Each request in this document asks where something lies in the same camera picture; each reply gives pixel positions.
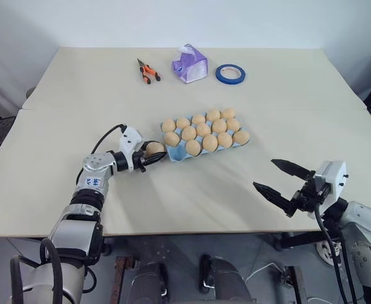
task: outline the egg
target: egg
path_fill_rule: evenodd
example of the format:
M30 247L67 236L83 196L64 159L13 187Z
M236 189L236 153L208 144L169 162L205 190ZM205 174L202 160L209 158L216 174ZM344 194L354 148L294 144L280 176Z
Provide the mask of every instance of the egg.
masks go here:
M191 139L185 144L185 150L192 156L197 156L201 152L201 145L195 139Z
M222 133L226 131L226 122L223 119L215 120L212 124L212 132Z
M224 148L229 148L232 146L232 136L230 136L228 133L223 132L218 134L218 144L220 146L223 146Z
M180 137L177 133L174 132L167 132L165 134L165 143L169 146L176 147L180 142Z
M201 122L197 125L197 134L198 136L204 137L208 134L211 134L211 128L204 122Z
M197 131L194 129L194 127L191 127L190 125L188 127L185 127L183 129L183 132L181 132L181 138L183 138L185 141L189 141L190 139L194 139L197 136Z
M191 122L193 124L200 124L201 122L205 122L205 116L202 115L202 114L195 114L193 117L192 117L192 120Z
M150 142L146 146L146 157L151 156L152 154L159 153L159 152L164 152L165 147L162 145L160 142Z
M213 122L213 121L215 121L219 118L221 118L221 113L217 109L211 110L206 114L206 119L211 121L211 122Z
M168 119L165 122L162 123L161 125L161 130L166 133L166 132L172 132L175 130L175 123L174 120Z
M203 139L203 147L209 152L214 152L218 147L217 138L212 134L205 136Z
M221 112L221 118L230 119L230 118L234 118L235 116L236 116L236 111L233 108L227 108Z
M185 127L188 127L189 125L190 125L190 121L187 118L183 117L183 118L177 119L177 122L176 122L177 128L184 129Z
M241 124L234 118L228 119L226 121L226 126L228 127L228 130L232 130L234 132L239 131L241 128Z
M250 135L249 135L248 131L240 130L240 131L237 131L236 133L234 133L232 138L233 138L235 143L246 144L250 139Z

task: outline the blue egg carton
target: blue egg carton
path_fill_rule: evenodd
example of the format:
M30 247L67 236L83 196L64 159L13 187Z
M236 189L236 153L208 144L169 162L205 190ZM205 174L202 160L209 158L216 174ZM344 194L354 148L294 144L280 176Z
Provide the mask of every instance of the blue egg carton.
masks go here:
M185 116L185 117L191 122L192 116ZM211 128L212 122L206 121L205 123ZM193 155L187 153L187 151L186 151L187 141L185 141L181 138L182 129L176 128L174 130L174 132L177 133L177 135L179 135L179 137L180 137L179 144L176 147L169 146L168 144L165 145L168 157L170 158L170 160L172 162L182 162L186 158L199 157L200 155L203 155L203 154L215 153L215 152L223 150L223 149L230 149L230 148L242 146L241 144L238 144L237 142L234 142L229 148L225 148L225 147L220 146L218 144L218 148L214 152L210 152L208 150L203 149L203 137L202 136L197 136L195 138L195 140L198 141L199 144L201 145L201 152L197 156L193 156ZM230 136L232 136L234 131L227 130L226 133L228 133ZM211 134L214 135L215 137L218 135L218 133L216 133L216 132L211 132Z

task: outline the table surface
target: table surface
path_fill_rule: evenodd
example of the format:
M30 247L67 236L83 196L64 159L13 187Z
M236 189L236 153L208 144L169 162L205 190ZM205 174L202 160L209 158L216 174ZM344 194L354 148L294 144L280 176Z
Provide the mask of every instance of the table surface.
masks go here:
M288 218L254 189L256 181L290 198L303 185L272 158L309 169L345 160L342 197L371 206L371 116L323 52L203 52L209 76L185 85L170 72L174 49L61 48L0 148L0 236L47 235L70 202L83 158L113 125L162 140L166 118L230 106L250 142L114 176L102 212L106 235L317 229L305 213ZM137 57L162 81L146 85ZM218 82L213 72L222 63L243 67L246 80ZM118 151L119 137L98 151Z

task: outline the wall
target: wall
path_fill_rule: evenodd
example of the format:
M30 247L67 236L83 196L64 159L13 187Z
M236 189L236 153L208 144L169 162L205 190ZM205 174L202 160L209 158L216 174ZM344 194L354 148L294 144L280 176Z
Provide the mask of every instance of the wall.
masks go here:
M323 48L371 89L370 0L0 0L0 104L15 112L58 46Z

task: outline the tape roll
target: tape roll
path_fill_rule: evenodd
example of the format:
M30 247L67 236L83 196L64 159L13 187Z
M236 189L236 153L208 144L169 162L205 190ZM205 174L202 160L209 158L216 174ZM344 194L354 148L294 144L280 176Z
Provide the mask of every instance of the tape roll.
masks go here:
M222 71L224 70L232 70L235 71L236 73L239 74L238 78L231 79L231 78L226 78L222 76ZM215 76L217 76L217 79L220 82L223 82L224 84L240 84L243 80L244 77L246 76L246 73L244 70L237 66L237 65L221 65L217 68L217 72L215 73Z

